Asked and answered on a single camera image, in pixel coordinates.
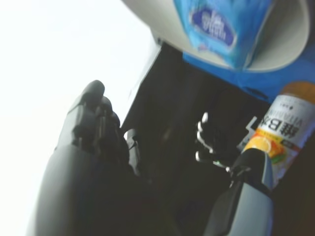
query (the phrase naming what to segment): blue object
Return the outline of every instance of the blue object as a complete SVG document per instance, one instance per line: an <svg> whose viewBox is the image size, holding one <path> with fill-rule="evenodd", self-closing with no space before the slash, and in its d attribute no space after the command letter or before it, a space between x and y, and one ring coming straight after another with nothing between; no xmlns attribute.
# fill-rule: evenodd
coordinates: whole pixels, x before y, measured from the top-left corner
<svg viewBox="0 0 315 236"><path fill-rule="evenodd" d="M305 49L291 65L267 73L241 72L223 69L184 53L188 63L199 67L259 99L272 103L282 88L291 82L308 81L315 84L315 44Z"/></svg>
<svg viewBox="0 0 315 236"><path fill-rule="evenodd" d="M192 46L221 56L232 68L249 66L273 0L174 0Z"/></svg>

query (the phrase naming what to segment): beverage bottle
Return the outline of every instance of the beverage bottle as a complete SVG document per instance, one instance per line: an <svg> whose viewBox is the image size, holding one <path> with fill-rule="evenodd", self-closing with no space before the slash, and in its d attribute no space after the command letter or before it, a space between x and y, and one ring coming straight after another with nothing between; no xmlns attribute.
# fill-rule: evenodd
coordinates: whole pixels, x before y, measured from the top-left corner
<svg viewBox="0 0 315 236"><path fill-rule="evenodd" d="M244 150L268 153L276 187L314 130L315 85L294 82L277 96Z"/></svg>

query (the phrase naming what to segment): white floor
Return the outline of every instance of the white floor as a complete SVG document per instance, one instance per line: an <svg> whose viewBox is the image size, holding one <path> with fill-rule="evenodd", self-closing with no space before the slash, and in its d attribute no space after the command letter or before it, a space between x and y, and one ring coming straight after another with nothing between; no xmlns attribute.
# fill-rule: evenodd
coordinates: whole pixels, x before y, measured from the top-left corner
<svg viewBox="0 0 315 236"><path fill-rule="evenodd" d="M0 1L0 235L25 234L65 114L85 85L102 81L123 121L158 53L119 0Z"/></svg>

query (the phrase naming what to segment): robotic hand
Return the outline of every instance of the robotic hand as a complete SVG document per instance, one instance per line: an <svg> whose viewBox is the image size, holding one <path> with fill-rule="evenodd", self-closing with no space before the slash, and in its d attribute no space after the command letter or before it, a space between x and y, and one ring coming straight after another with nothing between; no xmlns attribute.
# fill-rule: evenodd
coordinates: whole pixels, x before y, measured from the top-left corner
<svg viewBox="0 0 315 236"><path fill-rule="evenodd" d="M137 140L126 142L100 81L70 108L42 180L27 236L179 236L148 184L138 177ZM268 236L271 163L249 149L231 170L204 236Z"/></svg>

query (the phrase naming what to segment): white bowl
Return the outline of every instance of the white bowl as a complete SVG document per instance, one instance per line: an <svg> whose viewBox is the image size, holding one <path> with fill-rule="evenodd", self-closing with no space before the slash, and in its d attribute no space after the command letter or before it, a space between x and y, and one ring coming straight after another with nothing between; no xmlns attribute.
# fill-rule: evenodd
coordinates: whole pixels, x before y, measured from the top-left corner
<svg viewBox="0 0 315 236"><path fill-rule="evenodd" d="M162 40L202 61L229 67L217 55L199 52L191 46L173 0L122 1ZM308 0L276 0L263 29L259 50L248 70L277 70L296 60L308 42L311 22Z"/></svg>

